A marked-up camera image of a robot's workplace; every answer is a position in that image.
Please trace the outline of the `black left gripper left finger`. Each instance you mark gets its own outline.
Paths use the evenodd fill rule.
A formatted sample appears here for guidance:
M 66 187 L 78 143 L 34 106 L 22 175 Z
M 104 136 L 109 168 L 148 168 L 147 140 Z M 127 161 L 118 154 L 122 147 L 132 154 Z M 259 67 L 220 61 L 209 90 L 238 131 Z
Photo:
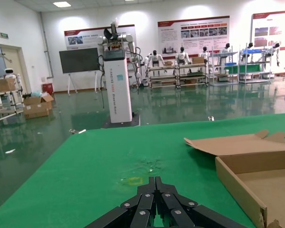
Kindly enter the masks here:
M 153 228 L 156 216 L 156 183 L 150 177 L 149 183 L 137 187 L 137 194 L 105 213 L 87 228 Z

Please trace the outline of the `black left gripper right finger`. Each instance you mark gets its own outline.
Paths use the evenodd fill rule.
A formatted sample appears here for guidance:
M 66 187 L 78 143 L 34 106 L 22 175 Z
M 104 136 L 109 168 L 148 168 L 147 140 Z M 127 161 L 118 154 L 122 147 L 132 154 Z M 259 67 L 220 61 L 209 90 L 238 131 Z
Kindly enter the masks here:
M 241 228 L 242 225 L 180 195 L 174 185 L 155 178 L 157 211 L 166 228 Z

